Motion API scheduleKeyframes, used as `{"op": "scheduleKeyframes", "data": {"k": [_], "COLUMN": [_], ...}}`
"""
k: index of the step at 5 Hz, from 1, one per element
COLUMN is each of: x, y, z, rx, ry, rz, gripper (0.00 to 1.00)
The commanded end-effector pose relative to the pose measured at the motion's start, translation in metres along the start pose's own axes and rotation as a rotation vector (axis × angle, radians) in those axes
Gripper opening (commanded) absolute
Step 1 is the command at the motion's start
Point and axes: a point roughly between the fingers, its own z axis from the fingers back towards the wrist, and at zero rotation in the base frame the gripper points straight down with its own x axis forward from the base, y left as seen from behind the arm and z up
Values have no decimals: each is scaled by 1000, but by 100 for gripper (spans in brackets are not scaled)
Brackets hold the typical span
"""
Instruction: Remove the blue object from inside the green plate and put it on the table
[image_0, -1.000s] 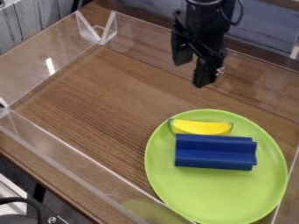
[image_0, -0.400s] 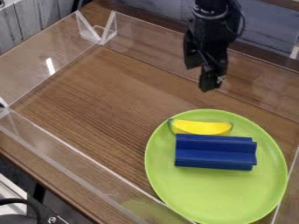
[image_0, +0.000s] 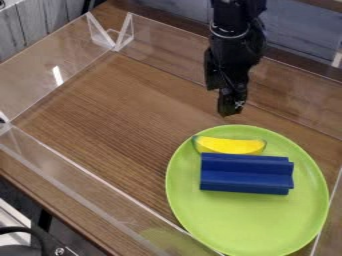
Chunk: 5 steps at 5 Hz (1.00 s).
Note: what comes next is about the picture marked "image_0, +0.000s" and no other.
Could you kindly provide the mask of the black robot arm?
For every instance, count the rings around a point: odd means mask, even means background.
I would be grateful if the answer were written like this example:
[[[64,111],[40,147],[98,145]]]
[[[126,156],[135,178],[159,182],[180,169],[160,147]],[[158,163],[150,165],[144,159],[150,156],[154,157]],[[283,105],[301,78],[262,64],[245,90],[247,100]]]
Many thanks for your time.
[[[249,95],[249,72],[259,63],[267,46],[259,18],[267,0],[211,0],[209,48],[204,51],[207,90],[217,90],[218,113],[239,114]]]

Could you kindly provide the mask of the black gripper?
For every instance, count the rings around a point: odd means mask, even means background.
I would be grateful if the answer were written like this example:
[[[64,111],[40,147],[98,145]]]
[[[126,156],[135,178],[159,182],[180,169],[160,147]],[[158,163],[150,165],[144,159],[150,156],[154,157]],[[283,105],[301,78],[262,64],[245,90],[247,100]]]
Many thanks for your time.
[[[247,29],[242,34],[211,30],[204,51],[204,80],[209,90],[219,90],[218,113],[239,114],[247,101],[250,69],[259,63],[267,45],[263,30]]]

